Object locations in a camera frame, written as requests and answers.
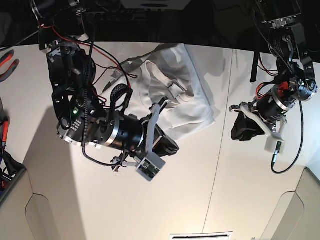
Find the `pliers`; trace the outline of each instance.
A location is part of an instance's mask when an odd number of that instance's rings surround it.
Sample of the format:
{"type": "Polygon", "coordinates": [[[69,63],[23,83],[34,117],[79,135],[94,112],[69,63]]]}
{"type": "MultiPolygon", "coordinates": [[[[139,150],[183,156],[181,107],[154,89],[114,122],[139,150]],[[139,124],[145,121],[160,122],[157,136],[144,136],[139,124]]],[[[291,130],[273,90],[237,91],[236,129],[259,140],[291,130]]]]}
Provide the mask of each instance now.
{"type": "MultiPolygon", "coordinates": [[[[0,68],[3,64],[5,64],[6,62],[8,62],[15,54],[15,50],[10,50],[8,51],[1,59],[0,59],[0,68]]],[[[5,80],[7,80],[11,74],[16,70],[16,68],[18,67],[20,61],[19,59],[16,59],[13,61],[13,63],[10,65],[10,67],[8,68],[8,70],[4,73],[4,74],[0,74],[0,83],[4,82],[5,80]]]]}

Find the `table surface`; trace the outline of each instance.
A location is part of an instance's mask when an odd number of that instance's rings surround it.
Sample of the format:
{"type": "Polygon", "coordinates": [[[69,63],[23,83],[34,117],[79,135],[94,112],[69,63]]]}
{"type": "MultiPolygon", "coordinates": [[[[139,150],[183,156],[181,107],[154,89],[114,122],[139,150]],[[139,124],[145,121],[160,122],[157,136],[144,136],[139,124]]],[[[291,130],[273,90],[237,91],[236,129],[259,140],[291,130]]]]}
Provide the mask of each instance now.
{"type": "MultiPolygon", "coordinates": [[[[98,45],[119,61],[142,56],[158,46],[129,42],[98,45]]],[[[257,240],[280,197],[296,189],[304,166],[320,146],[320,113],[315,108],[320,95],[303,103],[305,142],[300,159],[288,173],[275,175],[270,170],[272,155],[264,151],[266,137],[232,141],[230,132],[237,114],[227,111],[230,105],[251,101],[258,84],[271,78],[259,70],[257,83],[250,84],[252,52],[186,48],[216,123],[179,140],[179,152],[165,157],[167,164],[152,182],[133,168],[115,174],[84,158],[81,148],[61,141],[46,56],[36,45],[15,48],[20,65],[0,88],[10,116],[7,150],[27,167],[33,192],[49,199],[61,239],[146,240],[152,236],[165,240],[170,234],[233,232],[232,239],[257,240]]],[[[111,66],[100,55],[94,54],[93,59],[111,66]]],[[[262,61],[267,68],[275,67],[271,55],[264,54],[262,61]]],[[[319,76],[320,67],[315,69],[319,76]]],[[[98,92],[105,81],[97,84],[98,92]]],[[[277,170],[293,161],[300,144],[299,108],[287,116],[287,143],[277,170]]],[[[87,153],[105,162],[119,155],[114,149],[91,146],[87,153]]]]}

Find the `orange handle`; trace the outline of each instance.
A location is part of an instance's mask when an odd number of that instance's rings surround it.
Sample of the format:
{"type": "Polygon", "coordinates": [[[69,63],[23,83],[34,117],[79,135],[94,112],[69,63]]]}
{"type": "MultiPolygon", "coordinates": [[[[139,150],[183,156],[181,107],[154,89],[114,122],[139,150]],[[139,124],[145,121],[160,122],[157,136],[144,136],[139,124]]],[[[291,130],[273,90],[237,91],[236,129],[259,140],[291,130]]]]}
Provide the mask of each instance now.
{"type": "Polygon", "coordinates": [[[6,142],[7,141],[7,135],[8,135],[8,130],[9,130],[9,121],[5,121],[3,123],[3,136],[2,136],[2,142],[6,142]]]}

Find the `white garment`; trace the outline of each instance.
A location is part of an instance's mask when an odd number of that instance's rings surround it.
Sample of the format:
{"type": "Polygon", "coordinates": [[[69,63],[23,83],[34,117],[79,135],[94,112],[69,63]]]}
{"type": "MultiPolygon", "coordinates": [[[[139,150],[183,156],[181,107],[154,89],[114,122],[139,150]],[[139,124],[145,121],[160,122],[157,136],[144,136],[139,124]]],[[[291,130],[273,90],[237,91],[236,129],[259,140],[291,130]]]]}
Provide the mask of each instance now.
{"type": "MultiPolygon", "coordinates": [[[[134,66],[135,70],[130,74],[138,76],[135,79],[129,77],[133,94],[126,115],[143,118],[150,114],[152,103],[158,103],[166,96],[171,103],[162,111],[157,124],[173,140],[198,132],[215,122],[184,44],[153,52],[126,64],[131,69],[134,66]]],[[[102,96],[109,99],[118,84],[126,84],[123,75],[102,96]]]]}

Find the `air vent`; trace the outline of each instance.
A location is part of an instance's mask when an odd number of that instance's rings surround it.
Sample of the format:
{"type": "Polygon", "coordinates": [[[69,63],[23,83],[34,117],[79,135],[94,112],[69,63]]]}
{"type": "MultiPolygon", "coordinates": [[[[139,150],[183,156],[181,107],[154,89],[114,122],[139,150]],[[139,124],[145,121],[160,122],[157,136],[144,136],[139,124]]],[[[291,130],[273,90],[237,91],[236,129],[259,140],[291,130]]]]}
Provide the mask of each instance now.
{"type": "Polygon", "coordinates": [[[171,234],[170,240],[230,240],[232,232],[203,234],[171,234]]]}

